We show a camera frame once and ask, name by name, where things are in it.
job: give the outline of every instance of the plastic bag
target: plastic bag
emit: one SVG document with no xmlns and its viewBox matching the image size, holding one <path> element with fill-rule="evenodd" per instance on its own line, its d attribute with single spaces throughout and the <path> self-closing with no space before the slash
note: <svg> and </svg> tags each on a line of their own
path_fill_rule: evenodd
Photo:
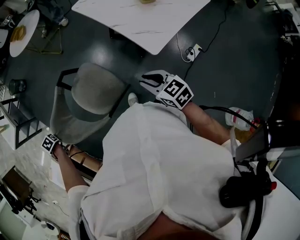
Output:
<svg viewBox="0 0 300 240">
<path fill-rule="evenodd" d="M 231 109 L 234 112 L 238 113 L 239 115 L 243 116 L 250 122 L 252 122 L 254 120 L 252 111 L 247 112 L 247 111 L 237 108 L 237 107 L 231 107 L 229 109 Z M 244 120 L 242 120 L 230 113 L 225 113 L 225 120 L 226 120 L 226 124 L 229 126 L 235 126 L 237 129 L 242 130 L 242 131 L 250 130 L 251 126 L 248 123 L 246 123 Z"/>
</svg>

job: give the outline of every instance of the marble table top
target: marble table top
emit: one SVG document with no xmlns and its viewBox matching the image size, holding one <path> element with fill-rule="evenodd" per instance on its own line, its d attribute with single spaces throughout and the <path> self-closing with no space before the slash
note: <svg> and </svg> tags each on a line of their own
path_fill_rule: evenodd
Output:
<svg viewBox="0 0 300 240">
<path fill-rule="evenodd" d="M 72 10 L 106 25 L 157 55 L 209 1 L 157 0 L 142 4 L 139 0 L 79 0 Z"/>
</svg>

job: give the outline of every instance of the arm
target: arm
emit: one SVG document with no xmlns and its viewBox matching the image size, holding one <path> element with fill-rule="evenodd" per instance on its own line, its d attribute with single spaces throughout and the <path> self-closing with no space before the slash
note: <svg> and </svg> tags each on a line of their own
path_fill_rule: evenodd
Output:
<svg viewBox="0 0 300 240">
<path fill-rule="evenodd" d="M 66 191 L 68 192 L 72 187 L 84 185 L 86 182 L 83 180 L 81 174 L 75 168 L 72 160 L 65 153 L 63 148 L 57 144 L 53 150 L 55 156 L 58 158 L 62 178 L 64 180 Z"/>
<path fill-rule="evenodd" d="M 206 114 L 205 111 L 196 104 L 192 102 L 188 103 L 182 109 L 182 112 L 194 125 L 199 136 L 219 145 L 222 145 L 230 139 L 230 131 Z"/>
</svg>

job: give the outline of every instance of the power outlet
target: power outlet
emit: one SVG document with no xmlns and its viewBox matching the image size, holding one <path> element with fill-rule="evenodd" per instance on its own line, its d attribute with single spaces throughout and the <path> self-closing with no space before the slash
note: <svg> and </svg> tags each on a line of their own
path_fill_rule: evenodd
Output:
<svg viewBox="0 0 300 240">
<path fill-rule="evenodd" d="M 190 53 L 187 56 L 187 59 L 189 59 L 190 61 L 194 61 L 196 59 L 196 57 L 199 55 L 199 53 L 201 52 L 202 48 L 196 44 L 193 47 L 194 50 L 191 50 Z"/>
</svg>

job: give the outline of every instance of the gray floor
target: gray floor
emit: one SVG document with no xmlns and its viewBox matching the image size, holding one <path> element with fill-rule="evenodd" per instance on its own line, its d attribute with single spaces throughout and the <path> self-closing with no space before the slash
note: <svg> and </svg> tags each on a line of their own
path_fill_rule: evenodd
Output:
<svg viewBox="0 0 300 240">
<path fill-rule="evenodd" d="M 278 32 L 273 17 L 264 13 L 263 5 L 261 1 L 254 9 L 248 9 L 241 1 L 229 8 L 227 21 L 216 40 L 207 53 L 199 55 L 187 77 L 195 103 L 236 106 L 253 110 L 255 116 L 268 116 L 280 68 L 276 51 Z M 212 0 L 189 21 L 179 32 L 181 49 L 184 51 L 195 43 L 206 49 L 224 19 L 225 7 L 225 1 Z M 153 96 L 139 86 L 137 75 L 164 69 L 183 78 L 189 67 L 181 60 L 176 37 L 159 55 L 147 54 L 141 59 L 133 43 L 111 40 L 108 28 L 102 24 L 74 12 L 67 17 L 70 24 L 62 30 L 62 55 L 40 55 L 25 50 L 10 59 L 7 69 L 7 82 L 12 78 L 27 80 L 28 89 L 21 99 L 46 125 L 52 112 L 54 87 L 62 70 L 79 67 L 84 62 L 97 63 L 130 83 L 140 102 L 146 102 L 153 100 Z M 38 35 L 34 38 L 39 44 L 43 41 Z M 103 136 L 127 107 L 125 99 L 111 123 L 78 146 L 102 157 L 99 149 Z M 225 123 L 223 113 L 211 114 Z"/>
</svg>

